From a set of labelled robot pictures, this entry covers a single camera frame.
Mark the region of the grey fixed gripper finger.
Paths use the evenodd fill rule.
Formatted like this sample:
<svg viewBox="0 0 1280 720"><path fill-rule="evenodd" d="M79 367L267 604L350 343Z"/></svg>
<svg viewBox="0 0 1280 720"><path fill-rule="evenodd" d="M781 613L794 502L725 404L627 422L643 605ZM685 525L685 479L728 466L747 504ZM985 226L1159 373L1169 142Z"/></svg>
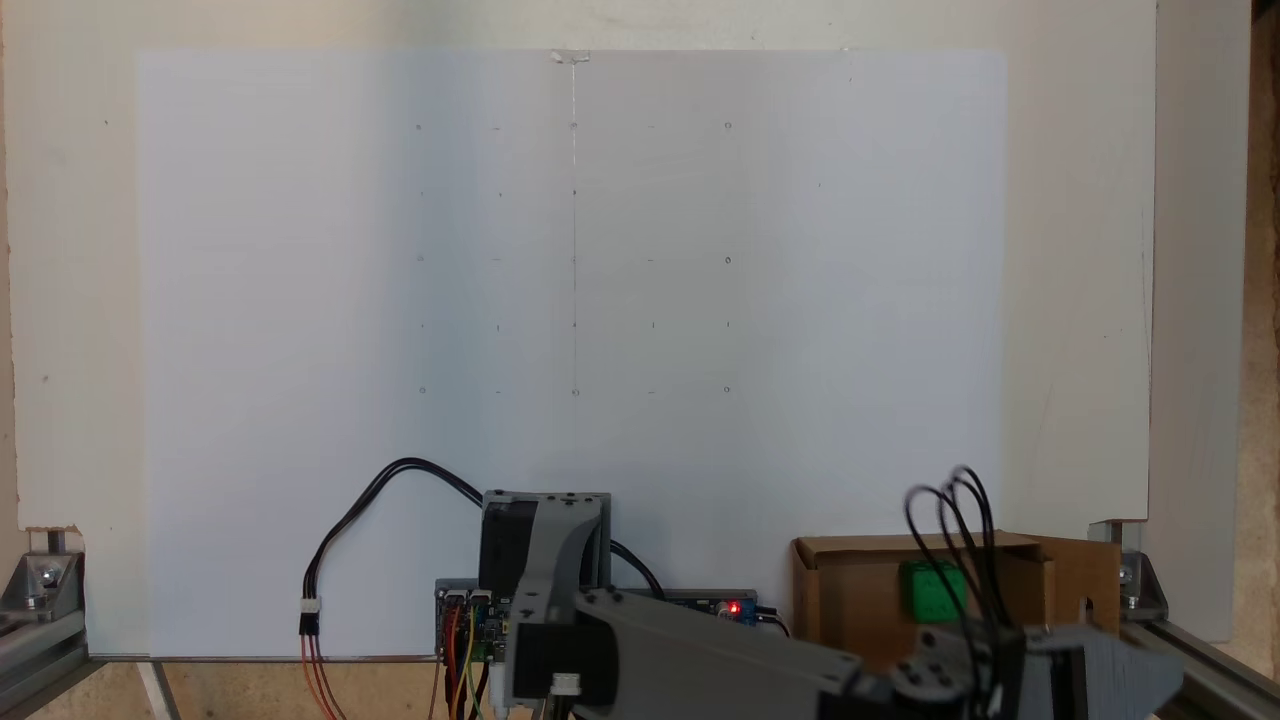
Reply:
<svg viewBox="0 0 1280 720"><path fill-rule="evenodd" d="M1179 657L1085 629L1087 717L1151 717L1178 694L1183 679Z"/></svg>

